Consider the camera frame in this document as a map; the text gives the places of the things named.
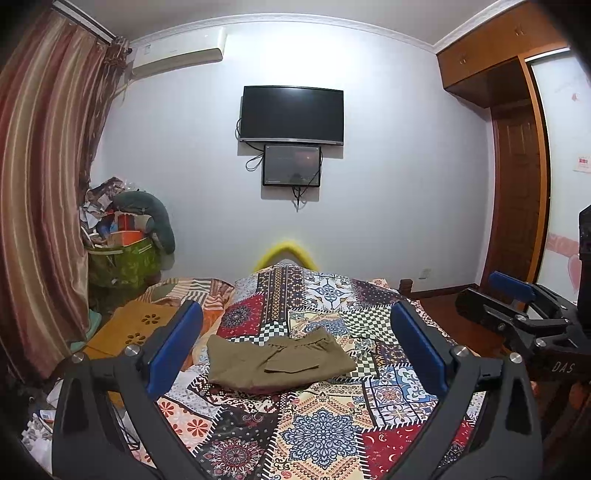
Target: bed post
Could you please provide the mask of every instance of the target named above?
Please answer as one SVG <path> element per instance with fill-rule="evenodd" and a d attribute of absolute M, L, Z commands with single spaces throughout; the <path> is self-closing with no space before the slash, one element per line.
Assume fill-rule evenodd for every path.
<path fill-rule="evenodd" d="M 413 281 L 410 278 L 403 278 L 400 280 L 398 291 L 405 297 L 410 296 L 410 291 L 413 289 Z"/>

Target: cable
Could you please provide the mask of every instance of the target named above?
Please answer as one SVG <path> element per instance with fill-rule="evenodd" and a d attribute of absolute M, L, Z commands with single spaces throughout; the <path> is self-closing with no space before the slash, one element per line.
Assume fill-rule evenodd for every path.
<path fill-rule="evenodd" d="M 113 410 L 115 411 L 115 415 L 117 415 L 117 419 L 119 420 L 119 427 L 121 428 L 121 432 L 123 433 L 123 437 L 125 438 L 125 441 L 127 442 L 127 445 L 129 446 L 129 449 L 132 452 L 139 450 L 140 443 L 137 440 L 135 440 L 134 436 L 132 434 L 130 434 L 127 431 L 127 429 L 125 428 L 125 426 L 123 425 L 123 419 L 121 418 L 121 415 L 119 414 L 119 410 L 117 410 L 117 407 L 115 407 L 115 405 L 113 403 L 111 403 L 111 406 L 113 407 Z"/>
<path fill-rule="evenodd" d="M 240 141 L 240 130 L 238 128 L 238 125 L 240 124 L 240 120 L 242 120 L 242 117 L 240 117 L 238 119 L 238 122 L 236 122 L 236 130 L 234 132 L 235 137 L 236 137 L 236 140 L 238 140 L 238 141 Z M 261 152 L 256 157 L 252 157 L 250 160 L 247 160 L 246 161 L 246 164 L 244 165 L 248 171 L 255 171 L 258 168 L 258 166 L 261 164 L 261 162 L 265 159 L 265 150 L 262 150 L 262 149 L 260 149 L 258 147 L 255 147 L 254 145 L 251 145 L 249 142 L 244 142 L 244 143 L 246 145 L 248 145 L 249 147 L 253 148 L 254 150 L 257 150 L 257 151 Z M 249 167 L 248 164 L 251 161 L 255 161 L 255 160 L 258 160 L 258 162 L 256 163 L 256 165 L 254 167 Z"/>
<path fill-rule="evenodd" d="M 297 210 L 300 209 L 300 200 L 301 200 L 302 195 L 306 193 L 306 190 L 312 184 L 314 179 L 318 176 L 318 174 L 320 173 L 320 169 L 322 168 L 322 160 L 324 157 L 322 156 L 322 147 L 319 147 L 319 148 L 320 148 L 320 162 L 318 163 L 318 170 L 316 170 L 316 173 L 314 173 L 314 176 L 310 179 L 310 181 L 308 182 L 308 185 L 306 185 L 306 188 L 304 188 L 304 190 L 302 190 L 300 186 L 298 186 L 298 187 L 292 186 L 291 187 L 291 192 L 294 194 L 294 198 L 296 199 L 296 202 L 297 202 L 297 206 L 296 206 Z"/>
<path fill-rule="evenodd" d="M 256 164 L 254 167 L 249 167 L 249 166 L 248 166 L 248 164 L 249 164 L 251 161 L 257 160 L 258 158 L 260 158 L 260 160 L 257 162 L 257 164 Z M 255 170 L 258 168 L 258 166 L 261 164 L 261 162 L 263 161 L 263 159 L 264 159 L 264 158 L 265 158 L 265 153 L 264 153 L 264 152 L 263 152 L 263 153 L 261 153 L 261 154 L 259 154 L 259 155 L 257 155 L 256 157 L 252 157 L 250 160 L 248 160 L 248 161 L 246 162 L 246 164 L 245 164 L 245 167 L 246 167 L 246 169 L 247 169 L 248 171 L 255 171 Z"/>
<path fill-rule="evenodd" d="M 240 118 L 238 119 L 238 122 L 236 122 L 236 132 L 235 132 L 235 134 L 237 135 L 237 137 L 236 137 L 236 139 L 237 139 L 237 140 L 240 140 L 240 130 L 238 129 L 238 125 L 240 124 L 240 121 L 241 121 L 241 120 L 242 120 L 242 117 L 240 117 Z M 244 143 L 245 143 L 246 145 L 248 145 L 249 147 L 251 147 L 251 148 L 253 148 L 253 149 L 255 149 L 255 150 L 258 150 L 259 152 L 262 152 L 262 151 L 263 151 L 262 149 L 260 149 L 260 148 L 258 148 L 258 147 L 255 147 L 254 145 L 250 144 L 249 142 L 246 142 L 246 141 L 245 141 Z"/>

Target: bed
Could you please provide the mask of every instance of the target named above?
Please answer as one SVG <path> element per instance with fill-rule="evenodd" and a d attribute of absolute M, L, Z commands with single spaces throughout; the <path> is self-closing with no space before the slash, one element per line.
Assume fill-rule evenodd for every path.
<path fill-rule="evenodd" d="M 213 295 L 215 309 L 223 315 L 215 319 L 210 314 L 208 330 L 193 349 L 192 365 L 179 373 L 157 404 L 213 479 L 378 480 L 437 405 L 389 327 L 391 305 L 405 297 L 385 280 L 366 282 L 277 264 L 239 280 L 233 291 L 212 281 L 208 294 L 199 295 L 200 287 L 193 284 L 199 281 L 175 287 L 159 301 L 191 298 L 207 315 Z M 455 345 L 419 302 L 411 303 Z M 318 327 L 355 360 L 353 372 L 267 396 L 228 391 L 207 381 L 206 341 L 214 333 L 232 342 L 263 344 L 275 335 L 300 338 Z M 483 397 L 473 396 L 440 466 L 461 454 Z M 142 444 L 133 454 L 155 466 Z"/>

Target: tv screen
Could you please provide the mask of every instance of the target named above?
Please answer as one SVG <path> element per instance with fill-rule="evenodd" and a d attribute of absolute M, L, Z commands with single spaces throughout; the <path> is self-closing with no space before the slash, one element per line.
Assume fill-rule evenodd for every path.
<path fill-rule="evenodd" d="M 342 90 L 247 86 L 240 139 L 342 145 L 343 118 Z"/>
<path fill-rule="evenodd" d="M 265 145 L 262 162 L 265 186 L 319 187 L 320 147 Z"/>

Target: baseboard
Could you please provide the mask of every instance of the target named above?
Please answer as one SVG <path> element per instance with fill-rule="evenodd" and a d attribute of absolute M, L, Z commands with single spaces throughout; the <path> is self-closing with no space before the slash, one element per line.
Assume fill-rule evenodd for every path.
<path fill-rule="evenodd" d="M 413 300 L 421 300 L 421 299 L 429 299 L 431 297 L 440 297 L 442 295 L 453 295 L 454 293 L 460 293 L 462 290 L 467 288 L 478 288 L 478 285 L 475 283 L 470 283 L 468 285 L 458 285 L 457 287 L 446 287 L 446 288 L 436 288 L 435 290 L 423 290 L 423 291 L 413 291 L 408 296 Z"/>

